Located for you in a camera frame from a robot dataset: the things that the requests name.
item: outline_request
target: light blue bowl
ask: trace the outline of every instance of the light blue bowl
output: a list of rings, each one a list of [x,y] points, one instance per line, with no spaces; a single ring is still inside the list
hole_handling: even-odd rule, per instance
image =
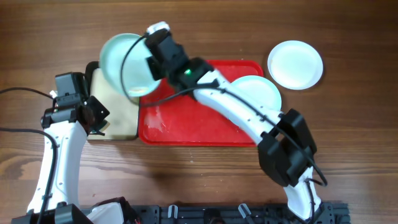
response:
[[[120,82],[120,69],[124,56],[140,37],[137,34],[118,34],[108,40],[99,55],[99,67],[105,79],[120,94],[124,95]],[[130,97],[144,96],[154,91],[160,80],[152,78],[146,58],[152,56],[140,41],[127,56],[123,68],[123,82]]]

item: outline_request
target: red tray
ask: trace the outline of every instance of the red tray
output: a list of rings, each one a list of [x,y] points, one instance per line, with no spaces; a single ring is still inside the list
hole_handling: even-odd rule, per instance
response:
[[[259,64],[249,60],[209,60],[229,82],[246,75],[263,76]],[[166,80],[140,99],[151,103],[175,92]],[[254,146],[251,139],[228,119],[189,96],[177,97],[160,106],[139,109],[138,136],[155,145]]]

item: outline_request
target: wooden surface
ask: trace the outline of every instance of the wooden surface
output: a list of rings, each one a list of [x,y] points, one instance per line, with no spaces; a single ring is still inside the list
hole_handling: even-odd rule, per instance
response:
[[[396,1],[0,1],[0,89],[49,92],[54,76],[84,70],[112,36],[170,23],[191,56],[262,63],[284,40],[321,54],[325,75],[305,91],[278,86],[283,110],[306,118],[329,180],[325,201],[349,203],[353,223],[398,222],[398,15]],[[51,105],[32,93],[0,96],[1,126],[40,128]],[[0,133],[0,222],[25,214],[43,137]],[[125,196],[131,204],[285,202],[259,169],[254,148],[87,143],[82,205]]]

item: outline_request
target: table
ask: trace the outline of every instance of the table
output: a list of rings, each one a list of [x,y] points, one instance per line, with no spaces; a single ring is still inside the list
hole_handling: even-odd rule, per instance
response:
[[[353,223],[398,221],[398,15],[396,1],[1,0],[0,89],[55,88],[54,76],[84,71],[112,36],[167,21],[191,56],[255,60],[266,69],[279,42],[301,40],[322,56],[318,85],[277,85],[282,109],[306,118],[329,180],[324,201],[349,203]],[[269,73],[266,78],[272,79]],[[51,102],[0,97],[4,127],[40,129]],[[25,214],[43,137],[0,133],[0,222]],[[254,148],[157,147],[92,142],[81,157],[80,203],[125,196],[131,204],[261,205],[286,202],[259,168]]]

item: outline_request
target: tray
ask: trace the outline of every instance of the tray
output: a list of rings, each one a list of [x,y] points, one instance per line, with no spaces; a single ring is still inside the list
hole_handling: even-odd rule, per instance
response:
[[[209,60],[229,82],[246,75],[263,76],[262,68],[250,60]],[[175,92],[166,80],[140,99],[151,103]],[[138,136],[147,144],[168,146],[254,146],[251,139],[218,112],[188,95],[160,106],[139,108]]]

